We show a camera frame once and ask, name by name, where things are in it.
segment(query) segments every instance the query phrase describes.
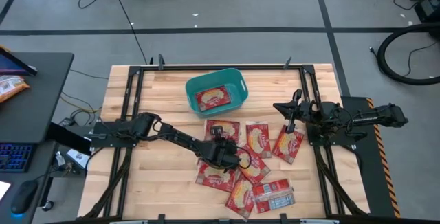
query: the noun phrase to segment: keyboard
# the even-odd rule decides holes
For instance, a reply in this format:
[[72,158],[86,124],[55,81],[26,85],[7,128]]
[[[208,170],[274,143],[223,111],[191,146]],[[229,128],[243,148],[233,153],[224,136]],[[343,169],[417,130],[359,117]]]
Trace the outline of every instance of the keyboard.
[[33,144],[0,143],[0,172],[26,172],[34,150]]

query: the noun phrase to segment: wooden tabletop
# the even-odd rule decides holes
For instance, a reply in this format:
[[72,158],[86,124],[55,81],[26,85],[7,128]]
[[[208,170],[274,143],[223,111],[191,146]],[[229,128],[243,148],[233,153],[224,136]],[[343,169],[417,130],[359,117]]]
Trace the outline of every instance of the wooden tabletop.
[[[322,101],[341,102],[332,65],[314,66]],[[101,114],[105,121],[114,121],[120,117],[128,70],[128,65],[112,67]],[[203,139],[205,120],[198,118],[189,107],[185,83],[192,77],[206,73],[209,71],[146,72],[139,112],[157,113],[163,122]],[[240,109],[213,119],[240,122],[242,141],[245,140],[245,121],[267,121],[273,147],[285,121],[272,104],[291,100],[292,93],[301,88],[299,73],[293,70],[243,70],[241,73],[249,89],[248,99]],[[137,76],[133,81],[132,95],[135,93],[136,82]],[[129,113],[133,108],[133,99]],[[297,125],[305,130],[304,124],[299,122]],[[355,155],[337,146],[333,148],[333,154],[340,184],[358,206],[368,212]],[[90,161],[79,216],[90,211],[107,187],[112,158],[113,148],[105,148]],[[280,213],[286,213],[288,218],[325,217],[316,161],[307,136],[292,165],[277,157],[265,159],[265,163],[272,171],[263,183],[290,179],[296,203],[262,214],[253,212],[251,219],[278,219]],[[167,219],[240,219],[238,214],[225,207],[229,193],[196,184],[196,173],[196,157],[189,150],[162,140],[140,142],[131,160],[124,219],[157,219],[159,214],[165,214]],[[332,210],[336,213],[333,190],[329,183],[328,187]],[[116,213],[117,196],[118,193],[113,196],[112,214]]]

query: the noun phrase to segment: gray floor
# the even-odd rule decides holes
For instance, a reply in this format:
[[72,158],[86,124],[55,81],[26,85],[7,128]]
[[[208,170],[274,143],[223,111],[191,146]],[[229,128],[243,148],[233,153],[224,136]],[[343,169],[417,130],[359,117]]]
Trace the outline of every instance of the gray floor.
[[[0,0],[0,9],[7,0]],[[318,0],[122,0],[135,28],[197,27],[324,27]],[[410,6],[409,0],[397,0]],[[128,29],[117,0],[98,0],[79,10],[77,0],[14,0],[0,24],[2,30]],[[413,10],[401,10],[392,0],[325,0],[333,27],[406,27],[417,24]],[[439,132],[440,86],[412,87],[383,76],[369,46],[378,48],[387,34],[335,34],[336,44],[352,96],[372,97],[376,104],[394,102],[410,123],[401,129],[381,128],[402,216],[437,219],[440,170],[436,141]],[[216,33],[141,34],[147,58],[163,54],[170,63],[332,63],[325,33]],[[388,49],[389,63],[398,72],[408,70],[412,49],[429,45],[425,34],[399,38]],[[111,65],[140,64],[142,56],[133,35],[0,36],[0,44],[20,52],[73,52],[73,69],[107,76]],[[415,77],[438,76],[440,47],[414,54]],[[65,92],[102,104],[105,80],[70,73]],[[54,121],[74,110],[59,102]],[[78,117],[85,122],[87,117]],[[50,212],[38,212],[34,223],[76,216],[83,182],[59,179],[50,197],[57,201]]]

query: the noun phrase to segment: snack bag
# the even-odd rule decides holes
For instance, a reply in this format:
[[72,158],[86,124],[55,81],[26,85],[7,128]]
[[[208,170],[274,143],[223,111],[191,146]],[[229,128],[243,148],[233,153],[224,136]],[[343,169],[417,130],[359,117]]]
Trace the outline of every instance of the snack bag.
[[205,140],[212,140],[211,127],[222,126],[223,136],[233,139],[239,143],[240,139],[240,122],[221,121],[221,120],[206,120],[205,122]]
[[199,173],[195,183],[231,192],[239,176],[239,171],[228,170],[226,173],[223,171],[224,169],[212,168],[207,163],[200,161]]
[[252,187],[257,213],[275,210],[295,203],[294,191],[287,179]]
[[247,144],[261,159],[272,157],[267,122],[246,122]]
[[252,208],[254,208],[254,197],[252,196],[252,184],[243,175],[236,181],[225,206],[245,219],[249,218]]
[[264,161],[249,147],[249,145],[245,145],[242,149],[238,149],[237,155],[240,157],[240,171],[249,180],[254,186],[260,183],[266,175],[269,174],[270,169],[266,166]]
[[200,111],[231,103],[228,90],[225,86],[216,87],[195,94]]
[[0,76],[0,103],[29,88],[21,76]]
[[295,130],[291,134],[286,134],[285,129],[286,126],[284,125],[272,153],[287,163],[292,164],[304,139],[304,133]]

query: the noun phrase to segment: red snack packet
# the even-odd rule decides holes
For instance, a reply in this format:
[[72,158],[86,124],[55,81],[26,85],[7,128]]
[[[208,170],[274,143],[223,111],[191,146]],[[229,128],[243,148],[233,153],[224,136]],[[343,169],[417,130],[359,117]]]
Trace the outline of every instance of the red snack packet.
[[256,211],[263,213],[295,203],[294,191],[287,179],[252,187]]
[[267,122],[246,122],[247,144],[261,159],[272,157]]
[[254,197],[252,195],[252,184],[243,175],[236,181],[225,206],[245,219],[249,218],[254,208]]
[[207,163],[201,161],[199,165],[199,174],[197,175],[195,183],[231,192],[232,189],[234,189],[234,184],[239,171],[228,170],[226,173],[223,171],[223,169],[212,168]]
[[205,123],[205,139],[212,140],[211,127],[222,126],[223,136],[233,139],[236,143],[240,141],[240,122],[221,121],[221,120],[206,120]]
[[272,153],[287,163],[292,164],[298,153],[301,142],[304,139],[304,134],[297,130],[292,134],[286,134],[285,129],[286,126],[284,125],[280,131],[278,139],[276,140]]
[[[246,177],[247,180],[249,180],[254,186],[258,183],[260,183],[261,180],[266,177],[266,175],[269,174],[270,169],[266,166],[264,161],[257,155],[250,147],[249,145],[245,145],[242,147],[243,149],[246,149],[249,154],[244,151],[243,149],[238,149],[237,155],[240,157],[240,171],[243,173],[243,175]],[[242,167],[247,167],[249,165],[249,159],[251,159],[251,164],[249,168],[244,169]]]
[[231,103],[229,93],[225,86],[215,87],[195,94],[200,111]]

